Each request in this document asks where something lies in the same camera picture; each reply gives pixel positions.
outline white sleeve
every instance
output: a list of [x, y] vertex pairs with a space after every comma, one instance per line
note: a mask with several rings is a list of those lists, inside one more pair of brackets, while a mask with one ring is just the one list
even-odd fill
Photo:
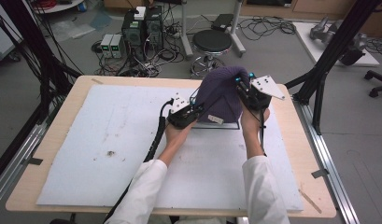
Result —
[[290, 223], [269, 159], [256, 156], [243, 164], [249, 223]]
[[160, 160], [142, 163], [126, 196], [105, 224], [148, 223], [166, 173], [167, 166]]

